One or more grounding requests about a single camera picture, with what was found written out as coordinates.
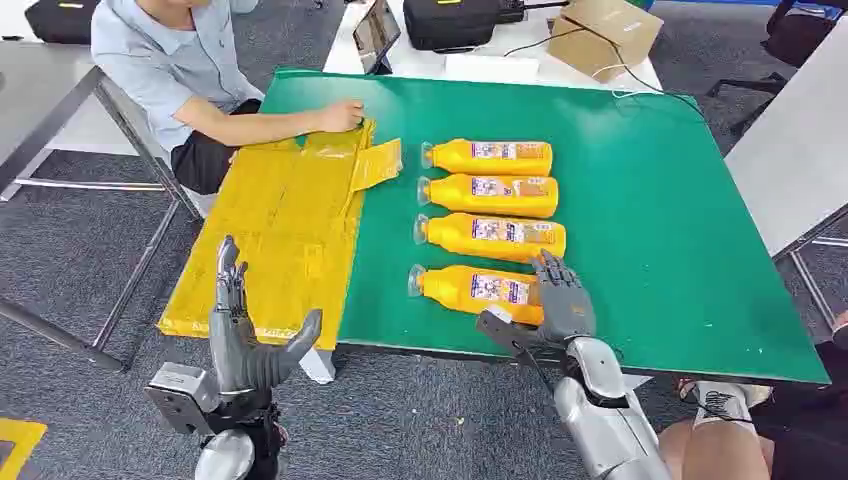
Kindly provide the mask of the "person's right hand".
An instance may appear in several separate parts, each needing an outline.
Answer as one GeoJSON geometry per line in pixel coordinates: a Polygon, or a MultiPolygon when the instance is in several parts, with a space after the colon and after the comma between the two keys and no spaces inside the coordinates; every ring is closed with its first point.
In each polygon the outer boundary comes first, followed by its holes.
{"type": "Polygon", "coordinates": [[[345,100],[322,108],[318,112],[316,130],[341,133],[357,128],[364,120],[364,104],[359,100],[345,100]]]}

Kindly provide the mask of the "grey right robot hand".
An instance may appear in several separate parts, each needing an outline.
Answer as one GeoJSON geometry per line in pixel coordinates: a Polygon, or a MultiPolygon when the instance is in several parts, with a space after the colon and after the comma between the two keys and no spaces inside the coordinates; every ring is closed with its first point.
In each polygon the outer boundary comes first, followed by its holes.
{"type": "Polygon", "coordinates": [[[575,337],[595,336],[596,315],[578,274],[545,249],[532,259],[532,265],[543,312],[537,335],[545,342],[562,345],[575,337]]]}

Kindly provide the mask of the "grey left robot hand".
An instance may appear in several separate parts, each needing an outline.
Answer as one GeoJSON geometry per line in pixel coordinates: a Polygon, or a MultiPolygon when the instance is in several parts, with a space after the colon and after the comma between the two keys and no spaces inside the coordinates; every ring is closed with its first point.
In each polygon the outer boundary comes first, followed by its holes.
{"type": "Polygon", "coordinates": [[[258,341],[248,313],[245,272],[232,236],[224,237],[216,258],[215,303],[209,315],[209,342],[223,395],[270,390],[283,383],[318,340],[323,311],[312,309],[297,334],[284,345],[258,341]]]}

